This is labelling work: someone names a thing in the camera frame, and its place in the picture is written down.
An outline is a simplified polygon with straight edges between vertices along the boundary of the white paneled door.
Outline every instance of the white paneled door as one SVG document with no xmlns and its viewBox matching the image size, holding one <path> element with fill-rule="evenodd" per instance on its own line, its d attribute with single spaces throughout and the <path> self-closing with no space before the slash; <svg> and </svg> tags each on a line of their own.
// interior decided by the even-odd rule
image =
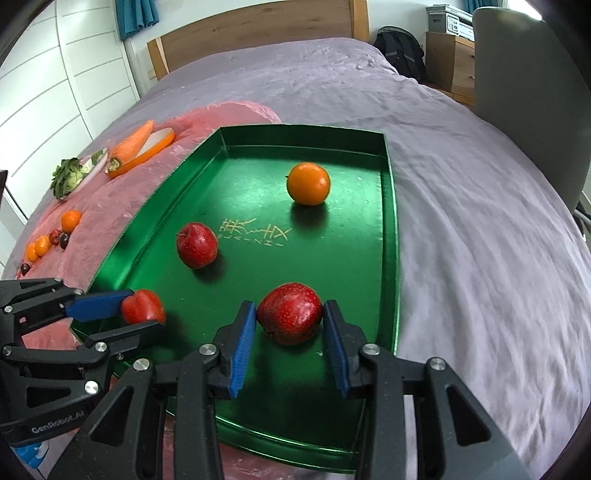
<svg viewBox="0 0 591 480">
<path fill-rule="evenodd" d="M 77 156 L 138 99 L 113 0 L 49 5 L 0 67 L 3 207 L 8 198 L 26 222 L 61 159 Z M 5 255 L 0 245 L 0 264 Z"/>
</svg>

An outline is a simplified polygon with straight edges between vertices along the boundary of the tangerine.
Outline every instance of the tangerine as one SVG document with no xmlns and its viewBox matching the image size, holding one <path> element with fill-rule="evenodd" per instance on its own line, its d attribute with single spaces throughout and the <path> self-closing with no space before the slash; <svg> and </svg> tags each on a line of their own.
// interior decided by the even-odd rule
<svg viewBox="0 0 591 480">
<path fill-rule="evenodd" d="M 315 163 L 298 163 L 287 177 L 287 193 L 301 205 L 320 205 L 330 192 L 328 172 Z"/>
<path fill-rule="evenodd" d="M 49 237 L 47 235 L 41 235 L 37 241 L 35 242 L 35 253 L 42 257 L 51 248 L 51 242 L 49 241 Z"/>
<path fill-rule="evenodd" d="M 74 228 L 80 223 L 80 218 L 82 218 L 81 212 L 78 210 L 68 210 L 61 216 L 61 229 L 65 233 L 72 233 Z"/>
<path fill-rule="evenodd" d="M 39 260 L 39 255 L 37 255 L 37 252 L 35 252 L 35 244 L 29 244 L 27 247 L 27 260 L 29 260 L 31 263 L 35 263 L 37 260 Z"/>
</svg>

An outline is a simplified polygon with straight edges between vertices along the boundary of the backpack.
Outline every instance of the backpack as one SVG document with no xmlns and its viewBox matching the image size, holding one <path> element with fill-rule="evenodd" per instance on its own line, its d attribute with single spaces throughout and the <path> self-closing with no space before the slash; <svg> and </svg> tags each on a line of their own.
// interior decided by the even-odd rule
<svg viewBox="0 0 591 480">
<path fill-rule="evenodd" d="M 398 27 L 382 27 L 375 39 L 376 47 L 400 75 L 418 81 L 427 78 L 423 63 L 425 52 L 410 32 Z"/>
</svg>

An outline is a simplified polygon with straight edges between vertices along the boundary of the orange bowl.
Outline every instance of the orange bowl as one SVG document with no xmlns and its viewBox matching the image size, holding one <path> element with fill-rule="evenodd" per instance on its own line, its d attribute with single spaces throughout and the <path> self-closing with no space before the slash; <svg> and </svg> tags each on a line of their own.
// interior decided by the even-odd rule
<svg viewBox="0 0 591 480">
<path fill-rule="evenodd" d="M 117 170 L 111 172 L 106 171 L 105 173 L 110 179 L 114 179 L 119 175 L 123 175 L 133 167 L 137 167 L 138 165 L 147 162 L 150 158 L 156 155 L 156 153 L 162 152 L 162 150 L 168 147 L 173 141 L 174 130 L 172 128 L 156 130 L 148 137 L 137 157 L 135 157 L 132 161 L 127 162 L 125 165 L 120 166 L 117 168 Z"/>
</svg>

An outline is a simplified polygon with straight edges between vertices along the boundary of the blue curtain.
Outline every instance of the blue curtain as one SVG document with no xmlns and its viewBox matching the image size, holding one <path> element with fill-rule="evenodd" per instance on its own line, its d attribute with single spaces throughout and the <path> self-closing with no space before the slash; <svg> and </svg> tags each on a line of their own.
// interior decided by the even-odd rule
<svg viewBox="0 0 591 480">
<path fill-rule="evenodd" d="M 466 12 L 471 14 L 479 7 L 498 7 L 499 0 L 464 0 L 466 3 Z"/>
<path fill-rule="evenodd" d="M 119 38 L 124 40 L 160 20 L 154 0 L 115 0 Z"/>
</svg>

